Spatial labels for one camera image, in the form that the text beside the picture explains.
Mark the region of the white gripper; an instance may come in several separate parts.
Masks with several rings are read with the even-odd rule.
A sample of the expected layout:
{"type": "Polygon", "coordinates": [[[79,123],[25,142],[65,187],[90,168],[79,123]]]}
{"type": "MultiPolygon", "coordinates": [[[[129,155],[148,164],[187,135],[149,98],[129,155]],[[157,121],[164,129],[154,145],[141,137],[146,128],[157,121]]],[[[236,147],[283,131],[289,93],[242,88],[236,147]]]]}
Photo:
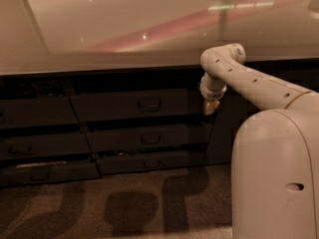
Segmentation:
{"type": "Polygon", "coordinates": [[[219,101],[226,92],[226,84],[224,81],[213,78],[210,75],[204,75],[201,78],[200,92],[206,99],[204,102],[204,114],[210,116],[219,106],[219,101]]]}

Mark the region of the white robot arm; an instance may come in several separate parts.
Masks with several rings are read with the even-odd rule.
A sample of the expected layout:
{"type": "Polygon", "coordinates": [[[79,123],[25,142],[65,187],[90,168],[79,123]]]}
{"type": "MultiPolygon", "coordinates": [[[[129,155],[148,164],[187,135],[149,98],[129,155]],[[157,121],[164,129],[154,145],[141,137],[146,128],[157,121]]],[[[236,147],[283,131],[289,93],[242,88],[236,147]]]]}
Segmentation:
{"type": "Polygon", "coordinates": [[[260,109],[231,160],[233,239],[319,239],[319,94],[243,65],[237,43],[205,50],[200,91],[232,88],[260,109]]]}

